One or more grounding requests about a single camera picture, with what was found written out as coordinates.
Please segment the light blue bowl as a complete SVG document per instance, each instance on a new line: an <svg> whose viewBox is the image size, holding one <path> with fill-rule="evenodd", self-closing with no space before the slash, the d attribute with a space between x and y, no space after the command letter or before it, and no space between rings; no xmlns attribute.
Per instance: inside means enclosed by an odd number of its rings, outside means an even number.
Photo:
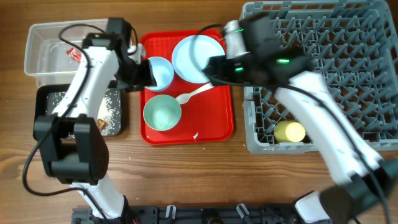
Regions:
<svg viewBox="0 0 398 224"><path fill-rule="evenodd" d="M150 57L148 60L152 66L152 72L157 85L147 86L146 88L150 91L166 90L174 79L174 68L172 64L163 57Z"/></svg>

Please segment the white rice pile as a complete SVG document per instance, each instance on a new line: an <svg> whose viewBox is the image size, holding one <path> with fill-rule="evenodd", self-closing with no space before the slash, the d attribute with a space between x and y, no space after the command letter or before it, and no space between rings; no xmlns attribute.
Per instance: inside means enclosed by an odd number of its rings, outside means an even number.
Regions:
<svg viewBox="0 0 398 224"><path fill-rule="evenodd" d="M45 114L51 114L65 94L65 91L49 93L46 96ZM108 88L98 112L98 119L106 122L106 127L100 130L103 136L116 136L121 132L121 112L121 92L116 88Z"/></svg>

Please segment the teal green bowl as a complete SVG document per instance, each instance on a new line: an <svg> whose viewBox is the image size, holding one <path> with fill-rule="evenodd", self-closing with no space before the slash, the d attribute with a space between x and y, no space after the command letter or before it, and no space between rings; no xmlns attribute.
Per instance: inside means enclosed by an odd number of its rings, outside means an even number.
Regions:
<svg viewBox="0 0 398 224"><path fill-rule="evenodd" d="M146 125L151 129L168 131L180 121L182 109L174 97L157 95L144 105L142 115Z"/></svg>

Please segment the brown food scrap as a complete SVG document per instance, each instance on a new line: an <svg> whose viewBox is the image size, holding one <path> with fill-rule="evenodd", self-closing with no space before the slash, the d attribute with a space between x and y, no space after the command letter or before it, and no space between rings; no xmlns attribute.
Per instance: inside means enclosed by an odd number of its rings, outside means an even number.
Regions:
<svg viewBox="0 0 398 224"><path fill-rule="evenodd" d="M106 122L102 119L97 119L97 127L99 130L103 130L106 127Z"/></svg>

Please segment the red snack wrapper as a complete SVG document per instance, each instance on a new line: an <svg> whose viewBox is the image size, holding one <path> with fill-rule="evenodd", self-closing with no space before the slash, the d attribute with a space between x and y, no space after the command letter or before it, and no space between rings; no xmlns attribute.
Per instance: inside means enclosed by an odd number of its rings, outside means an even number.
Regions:
<svg viewBox="0 0 398 224"><path fill-rule="evenodd" d="M67 50L67 55L77 63L81 62L81 52L78 51L76 48L72 47L69 50Z"/></svg>

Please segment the yellow plastic cup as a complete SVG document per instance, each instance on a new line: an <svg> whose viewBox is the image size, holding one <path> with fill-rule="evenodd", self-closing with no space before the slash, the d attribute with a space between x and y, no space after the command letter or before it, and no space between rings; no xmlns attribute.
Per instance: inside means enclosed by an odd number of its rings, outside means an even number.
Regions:
<svg viewBox="0 0 398 224"><path fill-rule="evenodd" d="M300 142L305 135L305 128L296 121L281 121L277 123L274 130L274 136L278 142Z"/></svg>

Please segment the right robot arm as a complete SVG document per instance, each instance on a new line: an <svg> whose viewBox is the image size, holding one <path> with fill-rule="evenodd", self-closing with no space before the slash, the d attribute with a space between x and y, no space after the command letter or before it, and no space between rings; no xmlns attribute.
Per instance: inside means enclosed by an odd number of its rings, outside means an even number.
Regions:
<svg viewBox="0 0 398 224"><path fill-rule="evenodd" d="M280 46L266 12L229 21L221 28L226 54L211 57L204 74L214 85L271 90L304 126L334 180L334 186L298 199L297 215L306 223L348 223L381 204L390 223L387 197L397 182L397 161L384 160L363 140L310 58L298 47Z"/></svg>

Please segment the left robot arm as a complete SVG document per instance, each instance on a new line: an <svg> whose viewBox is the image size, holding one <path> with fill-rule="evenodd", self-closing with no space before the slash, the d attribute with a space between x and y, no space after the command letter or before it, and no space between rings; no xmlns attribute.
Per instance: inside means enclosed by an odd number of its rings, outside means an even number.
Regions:
<svg viewBox="0 0 398 224"><path fill-rule="evenodd" d="M37 144L22 171L23 186L31 194L49 197L79 191L91 207L87 220L93 223L139 221L107 174L109 151L97 125L101 102L113 79L127 92L157 84L143 46L131 49L135 35L133 26L123 18L110 18L105 30L89 33L81 45L74 45L83 58L52 114L35 119ZM65 189L49 193L29 187L27 172L36 152L40 152L45 173L65 184Z"/></svg>

